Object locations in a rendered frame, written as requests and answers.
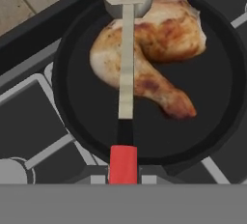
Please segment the roasted chicken leg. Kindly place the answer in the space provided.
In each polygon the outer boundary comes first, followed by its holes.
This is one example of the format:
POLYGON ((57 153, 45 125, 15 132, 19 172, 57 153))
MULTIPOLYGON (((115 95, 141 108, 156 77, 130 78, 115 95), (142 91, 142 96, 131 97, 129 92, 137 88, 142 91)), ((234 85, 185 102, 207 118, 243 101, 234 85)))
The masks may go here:
MULTIPOLYGON (((122 28, 120 19, 110 22, 101 30, 90 51, 93 72, 114 88, 119 87, 122 28)), ((151 64, 182 62, 205 50, 206 35, 199 11, 186 0, 152 0, 151 9, 135 20, 134 94, 153 100, 173 118, 196 116, 188 95, 151 64)))

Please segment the grey spatula with red handle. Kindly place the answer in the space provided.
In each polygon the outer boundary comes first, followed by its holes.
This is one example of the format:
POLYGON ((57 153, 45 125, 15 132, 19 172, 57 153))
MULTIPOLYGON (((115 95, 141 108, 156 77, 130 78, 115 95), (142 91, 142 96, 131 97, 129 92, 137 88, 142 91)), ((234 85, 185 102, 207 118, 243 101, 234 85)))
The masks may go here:
POLYGON ((134 18, 143 17, 152 0, 104 0, 106 11, 123 20, 119 89, 118 144, 110 149, 109 183, 138 182, 137 148, 133 145, 134 18))

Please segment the black frying pan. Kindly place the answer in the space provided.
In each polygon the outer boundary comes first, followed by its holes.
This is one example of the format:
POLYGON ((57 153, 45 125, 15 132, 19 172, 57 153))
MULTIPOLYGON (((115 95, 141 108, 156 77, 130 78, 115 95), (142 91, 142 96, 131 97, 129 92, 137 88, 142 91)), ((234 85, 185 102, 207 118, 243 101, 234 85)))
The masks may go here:
MULTIPOLYGON (((191 97, 196 117, 178 121, 146 98, 134 101, 134 144, 142 165, 179 171, 218 151, 235 133, 247 109, 247 52, 230 22, 204 0, 200 11, 206 51, 186 63, 158 70, 191 97)), ((55 54, 52 87, 56 106, 75 139, 102 160, 118 141, 118 91, 90 66, 90 49, 111 21, 103 0, 77 17, 55 54)))

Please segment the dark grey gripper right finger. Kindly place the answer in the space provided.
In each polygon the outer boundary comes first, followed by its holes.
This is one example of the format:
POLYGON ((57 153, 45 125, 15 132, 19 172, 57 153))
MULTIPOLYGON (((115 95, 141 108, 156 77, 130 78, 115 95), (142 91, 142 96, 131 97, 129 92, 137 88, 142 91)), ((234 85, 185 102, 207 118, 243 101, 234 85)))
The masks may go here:
POLYGON ((159 165, 141 165, 139 167, 140 184, 173 184, 180 180, 169 176, 159 165))

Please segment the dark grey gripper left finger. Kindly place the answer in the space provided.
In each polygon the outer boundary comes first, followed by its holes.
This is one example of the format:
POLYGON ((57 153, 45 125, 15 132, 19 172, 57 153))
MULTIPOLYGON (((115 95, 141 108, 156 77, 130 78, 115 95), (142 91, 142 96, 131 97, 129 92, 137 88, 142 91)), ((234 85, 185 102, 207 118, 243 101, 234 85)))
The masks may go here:
POLYGON ((108 166, 106 165, 88 165, 81 173, 67 183, 78 184, 107 184, 108 166))

